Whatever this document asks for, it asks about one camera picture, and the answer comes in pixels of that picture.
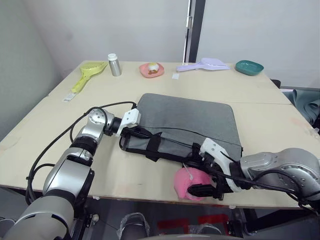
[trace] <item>black strap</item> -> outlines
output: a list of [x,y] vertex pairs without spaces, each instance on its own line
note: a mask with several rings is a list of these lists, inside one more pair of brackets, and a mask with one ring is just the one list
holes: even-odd
[[56,196],[56,197],[63,198],[65,200],[67,200],[72,205],[72,207],[74,206],[75,199],[76,199],[75,195],[73,195],[71,192],[61,190],[61,189],[52,189],[50,191],[47,191],[43,195],[43,197],[47,197],[47,196]]
[[125,136],[121,136],[121,137],[120,137],[119,147],[121,148],[121,150],[127,152],[127,146],[128,146],[128,142],[129,142],[130,137],[131,137],[130,134],[126,134]]
[[159,157],[156,157],[154,155],[149,155],[149,153],[158,153],[158,148],[161,143],[161,134],[162,132],[158,132],[152,135],[145,149],[146,150],[145,157],[154,162],[158,161]]
[[145,156],[148,155],[149,157],[157,158],[157,159],[167,159],[167,160],[178,162],[178,163],[184,163],[186,161],[185,157],[173,155],[170,153],[164,153],[164,152],[151,152],[151,151],[148,152],[146,150],[141,150],[136,148],[127,148],[125,149],[125,151],[128,153],[142,154]]
[[202,157],[199,155],[200,148],[201,148],[200,144],[196,142],[192,144],[192,160],[200,161],[202,159]]

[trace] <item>paper note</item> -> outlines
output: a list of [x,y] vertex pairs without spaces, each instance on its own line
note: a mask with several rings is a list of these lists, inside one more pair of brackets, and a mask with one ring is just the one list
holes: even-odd
[[62,100],[63,102],[70,102],[77,94],[73,92],[69,92],[67,96]]
[[172,74],[172,79],[179,79],[179,73],[174,73],[174,74]]

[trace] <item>red object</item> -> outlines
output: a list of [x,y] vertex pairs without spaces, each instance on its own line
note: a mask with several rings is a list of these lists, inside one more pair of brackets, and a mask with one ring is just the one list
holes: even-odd
[[224,227],[225,234],[230,236],[227,222],[229,222],[229,218],[225,214],[217,214],[217,215],[205,215],[198,217],[199,224],[218,224],[222,223]]
[[185,234],[188,234],[188,232],[189,232],[189,219],[188,218],[159,221],[157,225],[158,225],[159,230],[176,229],[176,228],[182,227],[183,232]]
[[146,78],[155,78],[155,77],[161,76],[162,74],[165,73],[165,68],[160,63],[157,62],[157,64],[159,65],[159,70],[157,73],[149,74],[149,69],[148,69],[149,62],[142,64],[139,67],[140,73],[142,74],[142,76]]

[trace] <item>gray fabric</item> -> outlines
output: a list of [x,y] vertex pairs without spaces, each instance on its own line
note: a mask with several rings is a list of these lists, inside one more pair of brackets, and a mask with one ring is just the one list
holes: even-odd
[[294,89],[283,94],[311,125],[315,123],[320,114],[320,91]]
[[[201,145],[209,137],[224,147],[230,157],[241,157],[235,117],[227,104],[146,93],[137,109],[141,113],[139,126],[152,134],[162,132],[158,152],[187,157],[193,143]],[[126,147],[145,150],[148,141],[131,137]]]

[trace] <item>pink plush toy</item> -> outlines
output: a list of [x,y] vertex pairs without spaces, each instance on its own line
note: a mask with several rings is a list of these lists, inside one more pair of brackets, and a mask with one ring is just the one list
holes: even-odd
[[211,184],[211,177],[193,167],[181,168],[174,175],[174,189],[181,199],[200,201],[203,197],[193,196],[188,193],[188,188],[194,184]]

